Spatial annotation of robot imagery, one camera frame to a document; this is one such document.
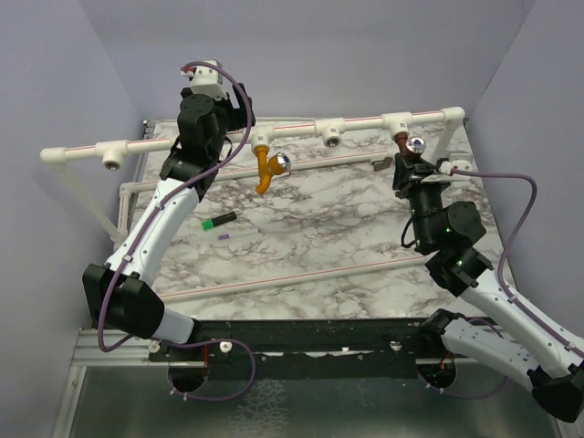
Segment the orange water faucet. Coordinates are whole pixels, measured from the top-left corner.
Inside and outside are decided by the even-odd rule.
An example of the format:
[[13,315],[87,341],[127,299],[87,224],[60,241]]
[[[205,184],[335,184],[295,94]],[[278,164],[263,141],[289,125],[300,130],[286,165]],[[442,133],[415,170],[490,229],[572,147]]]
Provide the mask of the orange water faucet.
[[265,145],[256,146],[254,149],[259,178],[255,191],[260,195],[268,190],[274,176],[291,170],[291,160],[283,152],[278,152],[271,158],[268,157],[268,152],[269,148]]

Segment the green black marker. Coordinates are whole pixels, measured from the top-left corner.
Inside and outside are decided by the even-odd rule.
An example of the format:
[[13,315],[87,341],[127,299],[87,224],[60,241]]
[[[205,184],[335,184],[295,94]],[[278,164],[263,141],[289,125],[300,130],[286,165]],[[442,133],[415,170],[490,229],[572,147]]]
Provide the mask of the green black marker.
[[218,215],[218,216],[213,217],[211,219],[207,219],[205,221],[202,221],[201,226],[202,226],[204,231],[208,231],[208,230],[214,229],[217,226],[233,222],[236,219],[237,219],[237,214],[235,212],[229,212],[229,213],[221,214],[221,215]]

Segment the purple white marker pen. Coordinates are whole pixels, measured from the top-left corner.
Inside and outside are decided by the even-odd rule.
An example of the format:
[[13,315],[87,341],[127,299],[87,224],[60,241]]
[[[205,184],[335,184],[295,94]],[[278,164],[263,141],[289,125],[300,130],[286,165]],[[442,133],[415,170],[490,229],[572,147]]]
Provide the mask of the purple white marker pen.
[[224,241],[224,240],[229,240],[229,239],[258,235],[258,234],[261,234],[261,230],[259,228],[255,228],[252,230],[245,230],[245,231],[241,231],[241,232],[230,232],[230,233],[226,233],[226,234],[221,234],[218,236],[218,240]]

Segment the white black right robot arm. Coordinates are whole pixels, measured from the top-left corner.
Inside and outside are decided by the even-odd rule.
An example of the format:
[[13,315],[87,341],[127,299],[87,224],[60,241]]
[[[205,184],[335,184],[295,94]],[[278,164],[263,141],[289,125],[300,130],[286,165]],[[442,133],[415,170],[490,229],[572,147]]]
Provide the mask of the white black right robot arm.
[[410,205],[409,246],[428,256],[425,266],[435,284],[483,311],[511,337],[439,309],[422,324],[421,350],[431,357],[448,350],[477,360],[527,389],[550,415],[575,422],[583,412],[583,339],[509,286],[502,267],[475,248],[486,230],[474,203],[443,205],[450,178],[467,174],[463,165],[401,153],[394,163],[392,189]]

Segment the beige stapler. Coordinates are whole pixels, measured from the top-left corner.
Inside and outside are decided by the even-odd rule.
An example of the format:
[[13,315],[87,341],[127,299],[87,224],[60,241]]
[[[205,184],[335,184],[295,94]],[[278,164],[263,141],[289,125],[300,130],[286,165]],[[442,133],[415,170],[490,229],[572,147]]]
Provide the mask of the beige stapler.
[[393,163],[393,158],[386,156],[383,159],[372,160],[371,166],[372,166],[373,171],[381,172],[383,170],[389,169],[391,167],[392,163]]

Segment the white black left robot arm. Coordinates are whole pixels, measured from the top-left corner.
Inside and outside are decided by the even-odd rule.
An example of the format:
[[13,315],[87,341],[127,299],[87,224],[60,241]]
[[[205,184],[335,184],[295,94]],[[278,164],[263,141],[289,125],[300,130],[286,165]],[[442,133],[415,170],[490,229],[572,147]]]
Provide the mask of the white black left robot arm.
[[82,276],[89,313],[98,330],[118,329],[141,339],[170,343],[182,360],[195,358],[202,339],[198,322],[169,309],[152,290],[162,257],[187,216],[213,183],[220,154],[231,130],[248,131],[256,122],[243,84],[229,98],[182,91],[179,134],[162,165],[155,193],[140,220],[101,266],[90,264]]

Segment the black table edge rail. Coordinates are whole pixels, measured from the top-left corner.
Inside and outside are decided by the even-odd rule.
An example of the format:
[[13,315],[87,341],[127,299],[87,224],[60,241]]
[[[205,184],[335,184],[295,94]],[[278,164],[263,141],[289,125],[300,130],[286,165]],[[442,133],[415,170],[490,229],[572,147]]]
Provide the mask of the black table edge rail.
[[134,339],[142,365],[168,365],[188,377],[243,381],[427,377],[447,387],[470,360],[446,351],[421,318],[216,320],[195,338],[209,347],[149,349]]

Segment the brown water faucet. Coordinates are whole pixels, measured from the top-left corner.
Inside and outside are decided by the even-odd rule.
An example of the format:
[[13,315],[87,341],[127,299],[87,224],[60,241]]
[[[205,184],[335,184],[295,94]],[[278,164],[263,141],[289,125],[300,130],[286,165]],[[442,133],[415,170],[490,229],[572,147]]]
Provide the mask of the brown water faucet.
[[400,155],[411,162],[418,162],[426,151],[426,142],[421,137],[411,136],[409,132],[398,132],[393,136]]

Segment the white PVC pipe frame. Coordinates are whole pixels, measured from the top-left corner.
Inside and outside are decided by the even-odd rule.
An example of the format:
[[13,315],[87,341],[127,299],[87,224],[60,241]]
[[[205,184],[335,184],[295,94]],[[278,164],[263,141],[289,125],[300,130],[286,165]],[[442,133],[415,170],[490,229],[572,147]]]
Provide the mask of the white PVC pipe frame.
[[[231,131],[228,132],[226,141],[237,141],[239,144],[224,159],[225,164],[219,167],[214,181],[223,175],[223,167],[232,161],[245,146],[249,146],[254,153],[256,146],[265,145],[269,148],[272,141],[287,137],[321,138],[324,143],[329,144],[333,141],[338,141],[342,134],[356,130],[386,130],[393,138],[398,132],[409,132],[410,127],[441,123],[443,124],[443,134],[438,141],[436,149],[437,151],[442,151],[449,144],[454,132],[461,126],[463,118],[464,110],[462,108],[451,107],[424,113],[388,113],[371,118],[313,120],[309,123],[298,125],[275,126],[273,124],[264,124],[253,126],[248,131]],[[63,180],[99,220],[101,226],[116,244],[117,250],[132,230],[128,233],[122,232],[105,216],[94,203],[91,195],[87,193],[78,181],[77,176],[70,172],[68,163],[100,158],[106,167],[117,168],[122,165],[126,157],[131,155],[151,151],[171,151],[176,138],[144,141],[106,141],[93,146],[78,148],[48,148],[41,151],[40,157],[51,169],[62,175]]]

